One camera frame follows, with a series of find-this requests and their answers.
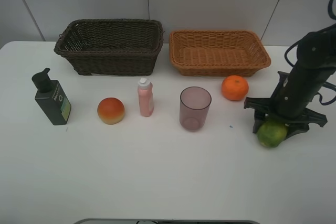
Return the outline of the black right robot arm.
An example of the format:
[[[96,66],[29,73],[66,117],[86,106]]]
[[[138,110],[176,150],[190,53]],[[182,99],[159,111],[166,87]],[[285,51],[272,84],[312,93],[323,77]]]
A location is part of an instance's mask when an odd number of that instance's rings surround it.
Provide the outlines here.
[[[335,25],[310,32],[294,43],[297,62],[290,73],[279,72],[279,82],[269,98],[246,98],[244,107],[254,109],[253,133],[267,119],[289,127],[286,138],[309,131],[311,123],[323,127],[324,114],[307,106],[322,87],[335,90],[327,79],[335,73]]]

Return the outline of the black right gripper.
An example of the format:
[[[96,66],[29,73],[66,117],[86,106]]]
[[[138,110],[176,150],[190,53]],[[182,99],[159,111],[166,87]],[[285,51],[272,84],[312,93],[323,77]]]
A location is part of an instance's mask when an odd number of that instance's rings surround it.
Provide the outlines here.
[[[279,82],[269,98],[250,98],[244,101],[244,108],[254,109],[253,133],[270,116],[287,127],[285,139],[309,131],[309,123],[323,127],[328,122],[324,114],[308,109],[308,104],[328,79],[325,73],[278,72]]]

